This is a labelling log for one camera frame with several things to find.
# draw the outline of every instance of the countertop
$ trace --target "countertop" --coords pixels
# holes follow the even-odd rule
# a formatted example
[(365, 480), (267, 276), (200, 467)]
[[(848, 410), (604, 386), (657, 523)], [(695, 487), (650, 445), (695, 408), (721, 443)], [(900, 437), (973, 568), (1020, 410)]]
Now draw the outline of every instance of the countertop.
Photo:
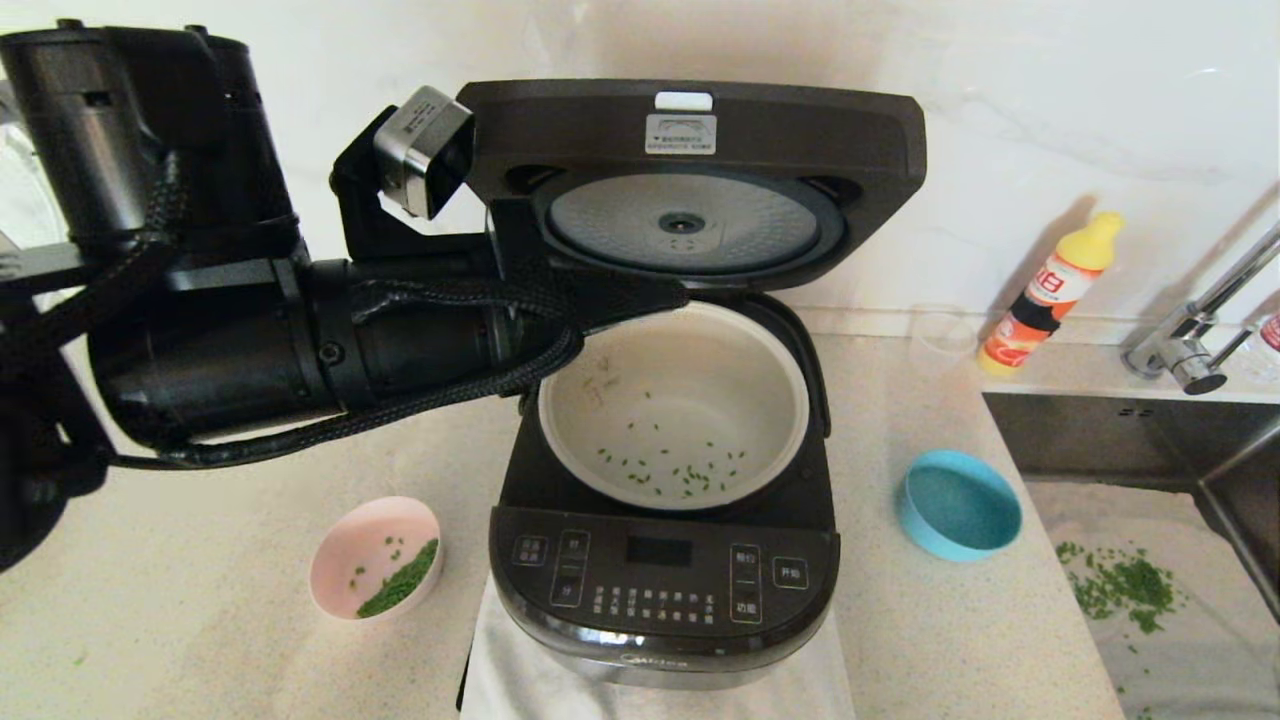
[[(1123, 717), (982, 400), (984, 388), (1096, 389), (1078, 368), (1102, 368), (1091, 359), (1114, 361), (1114, 348), (1050, 346), (1044, 378), (1029, 368), (996, 383), (972, 364), (920, 374), (905, 340), (814, 340), (844, 538), (832, 609), (859, 719)], [(1076, 372), (1051, 373), (1055, 363)], [(0, 715), (456, 716), (516, 428), (515, 401), (488, 398), (248, 468), (113, 471), (0, 575)], [(893, 519), (895, 483), (938, 447), (987, 460), (1027, 510), (1019, 539), (984, 562), (937, 560)], [(422, 498), (440, 518), (440, 583), (404, 618), (330, 620), (307, 594), (311, 553), (337, 518), (384, 495)]]

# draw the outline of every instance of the rice cooker control panel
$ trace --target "rice cooker control panel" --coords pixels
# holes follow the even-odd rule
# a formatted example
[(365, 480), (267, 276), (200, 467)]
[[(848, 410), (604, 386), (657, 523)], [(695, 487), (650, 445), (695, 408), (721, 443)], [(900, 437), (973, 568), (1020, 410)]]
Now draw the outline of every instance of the rice cooker control panel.
[(490, 559), (526, 602), (627, 633), (758, 632), (826, 603), (838, 536), (495, 507)]

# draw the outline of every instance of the rice cooker lid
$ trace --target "rice cooker lid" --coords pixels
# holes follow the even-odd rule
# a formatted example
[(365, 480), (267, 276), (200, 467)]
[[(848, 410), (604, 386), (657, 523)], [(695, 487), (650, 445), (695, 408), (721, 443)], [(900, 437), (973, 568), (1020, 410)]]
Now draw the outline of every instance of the rice cooker lid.
[(471, 83), (467, 184), (532, 201), (554, 263), (776, 290), (838, 264), (920, 187), (895, 95), (724, 82)]

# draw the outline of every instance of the faucet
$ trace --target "faucet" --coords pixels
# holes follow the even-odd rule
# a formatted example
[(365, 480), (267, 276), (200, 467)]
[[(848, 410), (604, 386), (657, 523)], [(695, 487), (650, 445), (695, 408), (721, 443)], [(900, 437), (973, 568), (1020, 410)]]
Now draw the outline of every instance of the faucet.
[(1280, 223), (1271, 225), (1204, 295), (1175, 307), (1156, 329), (1126, 350), (1121, 355), (1125, 366), (1148, 379), (1158, 378), (1167, 369), (1187, 395), (1203, 395), (1222, 387), (1226, 375), (1219, 368), (1249, 337), (1253, 328), (1242, 328), (1213, 356), (1204, 348), (1201, 338), (1217, 324), (1217, 310), (1276, 255), (1280, 255)]

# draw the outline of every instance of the pink bowl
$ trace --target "pink bowl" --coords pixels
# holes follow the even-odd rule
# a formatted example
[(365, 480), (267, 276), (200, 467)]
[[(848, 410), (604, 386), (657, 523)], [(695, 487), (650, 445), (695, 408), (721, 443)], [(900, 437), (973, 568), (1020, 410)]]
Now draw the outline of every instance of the pink bowl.
[[(413, 592), (385, 612), (357, 616), (360, 606), (381, 589), (383, 579), (413, 560), (433, 539), (439, 539), (435, 561)], [(325, 614), (340, 620), (389, 620), (422, 602), (435, 587), (443, 566), (444, 539), (431, 509), (412, 497), (380, 497), (347, 512), (329, 529), (311, 559), (311, 600)]]

